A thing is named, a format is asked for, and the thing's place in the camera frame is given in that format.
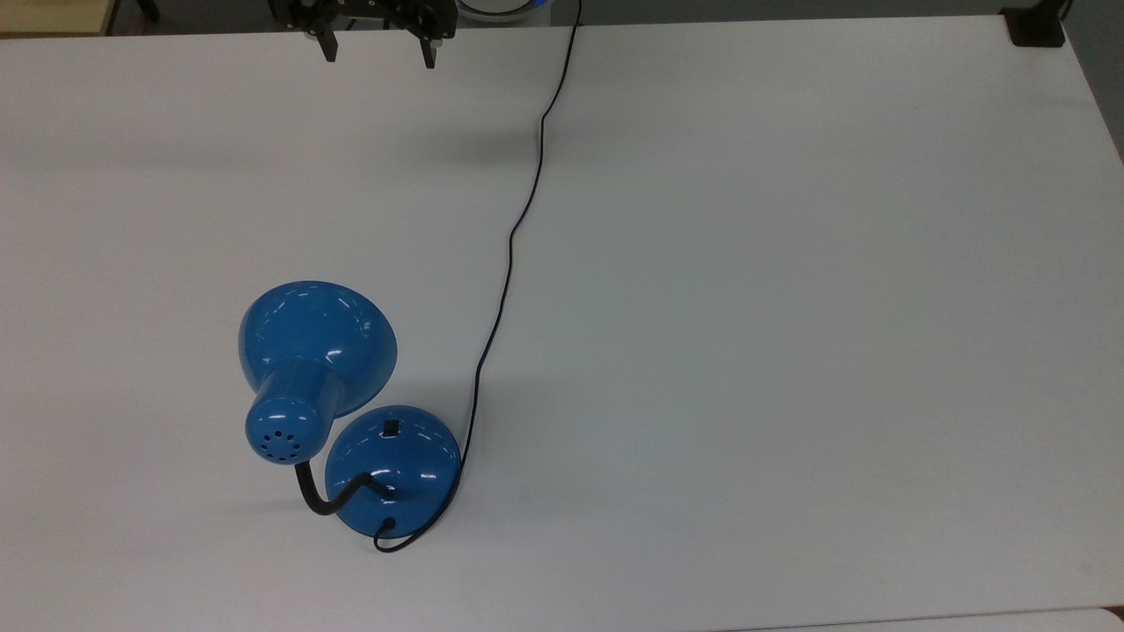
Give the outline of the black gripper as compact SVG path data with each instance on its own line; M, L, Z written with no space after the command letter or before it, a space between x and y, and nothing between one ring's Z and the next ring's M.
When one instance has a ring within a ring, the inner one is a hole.
M337 18L383 20L413 33L426 69L436 67L437 48L457 30L457 1L270 1L269 7L281 25L300 27L317 40L329 63L338 54L330 25Z

